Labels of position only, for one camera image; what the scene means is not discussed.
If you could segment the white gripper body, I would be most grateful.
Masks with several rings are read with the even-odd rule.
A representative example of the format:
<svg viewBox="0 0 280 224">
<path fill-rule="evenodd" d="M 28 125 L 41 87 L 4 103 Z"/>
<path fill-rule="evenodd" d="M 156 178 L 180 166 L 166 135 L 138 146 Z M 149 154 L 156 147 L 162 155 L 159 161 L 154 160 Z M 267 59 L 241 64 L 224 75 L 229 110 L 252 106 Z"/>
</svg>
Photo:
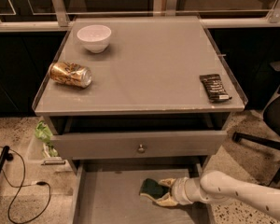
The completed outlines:
<svg viewBox="0 0 280 224">
<path fill-rule="evenodd" d="M 171 187 L 171 194 L 173 199 L 181 205 L 202 202 L 205 197 L 205 192 L 201 189 L 198 177 L 178 178 Z"/>
</svg>

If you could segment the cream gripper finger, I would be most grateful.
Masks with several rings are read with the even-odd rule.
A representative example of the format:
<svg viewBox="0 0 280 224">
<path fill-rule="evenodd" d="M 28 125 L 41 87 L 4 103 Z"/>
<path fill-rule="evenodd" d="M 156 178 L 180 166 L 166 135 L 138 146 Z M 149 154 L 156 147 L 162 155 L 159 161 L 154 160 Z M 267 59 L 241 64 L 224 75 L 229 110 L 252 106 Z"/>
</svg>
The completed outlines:
<svg viewBox="0 0 280 224">
<path fill-rule="evenodd" d="M 158 199 L 150 197 L 150 200 L 162 207 L 174 207 L 178 205 L 178 202 L 174 199 L 174 197 L 170 193 L 166 193 Z"/>
<path fill-rule="evenodd" d="M 161 179 L 158 182 L 158 184 L 167 188 L 171 188 L 175 182 L 176 182 L 175 178 L 165 178 L 165 179 Z"/>
</svg>

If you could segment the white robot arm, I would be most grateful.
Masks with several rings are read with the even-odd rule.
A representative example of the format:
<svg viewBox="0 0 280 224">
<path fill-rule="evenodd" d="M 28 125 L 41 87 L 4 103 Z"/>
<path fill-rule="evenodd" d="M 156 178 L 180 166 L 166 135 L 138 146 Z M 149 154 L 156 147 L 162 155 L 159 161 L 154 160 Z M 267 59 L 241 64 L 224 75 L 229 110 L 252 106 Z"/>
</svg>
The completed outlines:
<svg viewBox="0 0 280 224">
<path fill-rule="evenodd" d="M 194 178 L 147 178 L 140 195 L 163 207 L 235 199 L 280 221 L 280 189 L 240 181 L 220 171 L 206 171 Z"/>
</svg>

